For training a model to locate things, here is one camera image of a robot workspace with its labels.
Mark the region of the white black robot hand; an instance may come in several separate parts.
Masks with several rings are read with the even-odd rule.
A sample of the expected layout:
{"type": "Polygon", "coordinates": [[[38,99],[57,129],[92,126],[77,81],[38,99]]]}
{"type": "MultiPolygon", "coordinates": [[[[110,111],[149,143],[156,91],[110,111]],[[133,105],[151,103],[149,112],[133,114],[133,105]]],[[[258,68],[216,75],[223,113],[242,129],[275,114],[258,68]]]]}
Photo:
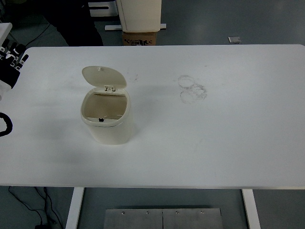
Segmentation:
{"type": "Polygon", "coordinates": [[[25,52],[26,46],[13,42],[9,47],[10,40],[7,38],[12,29],[11,23],[0,24],[0,99],[11,90],[20,75],[20,70],[28,59],[28,55],[21,55],[25,52]]]}

